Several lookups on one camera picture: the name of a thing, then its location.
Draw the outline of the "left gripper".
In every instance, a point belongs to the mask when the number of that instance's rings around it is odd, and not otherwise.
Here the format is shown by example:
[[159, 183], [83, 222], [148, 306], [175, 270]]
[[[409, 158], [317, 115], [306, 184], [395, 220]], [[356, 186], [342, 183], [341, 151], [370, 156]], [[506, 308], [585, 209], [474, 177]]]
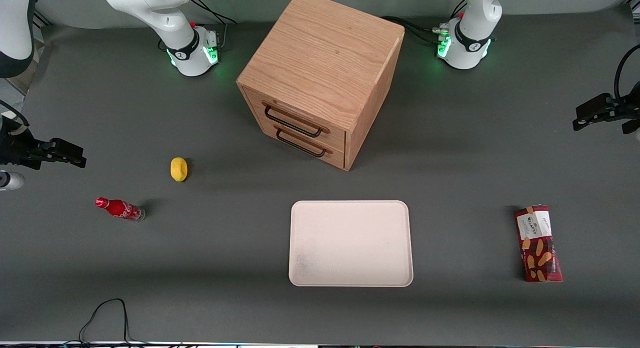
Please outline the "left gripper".
[[622, 127], [640, 126], [640, 93], [630, 92], [617, 99], [609, 93], [601, 93], [576, 107], [576, 119], [573, 130], [581, 129], [599, 122], [626, 120]]

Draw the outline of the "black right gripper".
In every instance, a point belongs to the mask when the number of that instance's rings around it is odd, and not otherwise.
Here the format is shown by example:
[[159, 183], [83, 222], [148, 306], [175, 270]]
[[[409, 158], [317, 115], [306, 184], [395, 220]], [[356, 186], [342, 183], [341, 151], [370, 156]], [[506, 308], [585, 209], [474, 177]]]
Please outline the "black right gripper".
[[41, 148], [42, 141], [34, 138], [28, 122], [1, 117], [0, 130], [0, 164], [22, 165], [38, 170], [43, 162], [60, 162], [84, 168], [87, 159], [83, 157], [82, 147], [61, 138], [49, 141], [48, 156]]

